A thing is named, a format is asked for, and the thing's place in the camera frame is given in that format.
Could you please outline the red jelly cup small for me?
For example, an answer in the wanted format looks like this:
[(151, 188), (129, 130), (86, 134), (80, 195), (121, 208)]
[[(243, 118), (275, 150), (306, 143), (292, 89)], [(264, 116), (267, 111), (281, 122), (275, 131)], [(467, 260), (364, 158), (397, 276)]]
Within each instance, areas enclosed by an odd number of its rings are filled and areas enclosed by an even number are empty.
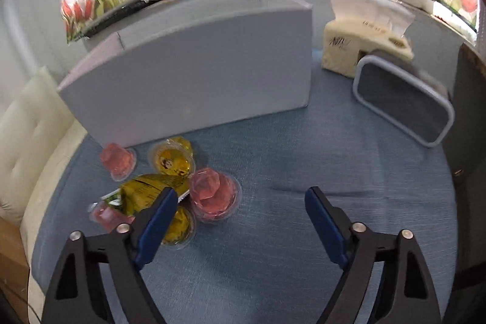
[(93, 203), (89, 210), (89, 217), (103, 229), (110, 233), (121, 224), (132, 224), (134, 217), (124, 215), (121, 211), (107, 205), (104, 201)]

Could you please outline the yellow green snack pouch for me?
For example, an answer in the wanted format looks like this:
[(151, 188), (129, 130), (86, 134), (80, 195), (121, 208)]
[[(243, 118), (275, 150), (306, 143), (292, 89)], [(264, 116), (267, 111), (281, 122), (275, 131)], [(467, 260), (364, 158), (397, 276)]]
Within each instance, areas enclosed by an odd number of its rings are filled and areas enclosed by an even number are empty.
[(187, 177), (171, 176), (162, 173), (148, 173), (123, 182), (111, 193), (101, 197), (108, 206), (124, 215), (134, 216), (150, 207), (165, 188), (173, 189), (180, 197), (190, 187)]

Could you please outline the yellow jelly cup front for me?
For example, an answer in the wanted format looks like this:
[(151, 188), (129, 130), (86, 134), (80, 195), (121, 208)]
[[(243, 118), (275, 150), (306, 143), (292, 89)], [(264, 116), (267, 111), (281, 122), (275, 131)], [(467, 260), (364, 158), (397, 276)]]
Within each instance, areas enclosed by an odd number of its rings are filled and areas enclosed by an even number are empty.
[(162, 239), (162, 245), (182, 248), (195, 235), (196, 221), (193, 214), (184, 206), (178, 206), (176, 213)]

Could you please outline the cream leather sofa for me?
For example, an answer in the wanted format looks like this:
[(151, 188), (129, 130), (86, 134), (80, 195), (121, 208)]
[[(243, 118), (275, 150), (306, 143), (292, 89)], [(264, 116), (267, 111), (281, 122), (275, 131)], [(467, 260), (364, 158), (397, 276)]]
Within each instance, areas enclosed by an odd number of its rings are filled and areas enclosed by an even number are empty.
[(1, 300), (7, 320), (38, 323), (44, 292), (32, 256), (45, 212), (87, 132), (46, 67), (1, 117)]

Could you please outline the grey rimmed black speaker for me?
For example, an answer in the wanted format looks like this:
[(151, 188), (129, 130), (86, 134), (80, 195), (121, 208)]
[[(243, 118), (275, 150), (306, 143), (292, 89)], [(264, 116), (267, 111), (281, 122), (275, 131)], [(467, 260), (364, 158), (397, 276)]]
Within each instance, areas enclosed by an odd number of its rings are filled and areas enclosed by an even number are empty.
[(353, 95), (427, 148), (442, 143), (456, 118), (449, 91), (440, 81), (383, 50), (358, 61)]

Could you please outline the yellow jelly cup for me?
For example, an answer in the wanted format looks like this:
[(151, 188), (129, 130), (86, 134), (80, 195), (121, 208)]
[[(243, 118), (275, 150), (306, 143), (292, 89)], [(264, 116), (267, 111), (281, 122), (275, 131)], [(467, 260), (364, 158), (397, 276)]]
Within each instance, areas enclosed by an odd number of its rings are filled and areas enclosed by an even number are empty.
[(193, 214), (184, 206), (178, 206), (176, 213), (162, 239), (162, 245), (182, 248), (195, 235), (196, 221)]
[(182, 178), (196, 170), (191, 143), (182, 136), (173, 136), (153, 144), (147, 154), (149, 164), (157, 173)]

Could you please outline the grey cardboard box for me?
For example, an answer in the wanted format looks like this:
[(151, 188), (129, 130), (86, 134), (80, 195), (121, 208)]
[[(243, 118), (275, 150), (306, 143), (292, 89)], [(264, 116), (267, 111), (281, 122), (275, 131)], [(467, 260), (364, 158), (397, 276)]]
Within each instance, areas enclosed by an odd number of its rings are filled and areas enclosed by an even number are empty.
[(59, 85), (101, 145), (303, 108), (312, 6), (303, 0), (189, 0), (112, 33)]

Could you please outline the tissue pack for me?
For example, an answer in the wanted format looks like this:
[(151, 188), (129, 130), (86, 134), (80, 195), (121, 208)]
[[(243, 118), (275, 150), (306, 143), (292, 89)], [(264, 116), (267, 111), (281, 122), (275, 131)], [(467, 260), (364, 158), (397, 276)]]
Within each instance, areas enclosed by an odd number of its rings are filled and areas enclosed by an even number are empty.
[(322, 68), (353, 78), (360, 59), (376, 50), (412, 62), (405, 32), (414, 14), (406, 7), (386, 0), (330, 1), (334, 19), (324, 27)]

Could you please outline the yellow jelly cup back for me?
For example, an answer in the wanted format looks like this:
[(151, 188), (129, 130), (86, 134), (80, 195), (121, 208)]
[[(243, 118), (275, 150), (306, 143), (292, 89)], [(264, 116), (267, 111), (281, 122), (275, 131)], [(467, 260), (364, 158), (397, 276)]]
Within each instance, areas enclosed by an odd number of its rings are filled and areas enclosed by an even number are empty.
[(157, 173), (182, 178), (196, 170), (191, 143), (182, 136), (173, 136), (153, 144), (147, 154), (149, 164)]

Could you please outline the blue tablecloth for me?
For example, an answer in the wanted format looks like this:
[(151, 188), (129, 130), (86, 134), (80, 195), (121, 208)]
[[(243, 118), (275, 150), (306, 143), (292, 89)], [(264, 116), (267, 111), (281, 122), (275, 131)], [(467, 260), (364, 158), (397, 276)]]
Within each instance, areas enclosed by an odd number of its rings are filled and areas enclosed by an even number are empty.
[(314, 323), (341, 275), (306, 214), (319, 187), (372, 230), (415, 234), (444, 308), (456, 268), (455, 191), (441, 147), (363, 107), (352, 81), (312, 55), (307, 107), (187, 135), (199, 167), (242, 187), (236, 212), (160, 247), (143, 279), (169, 323)]

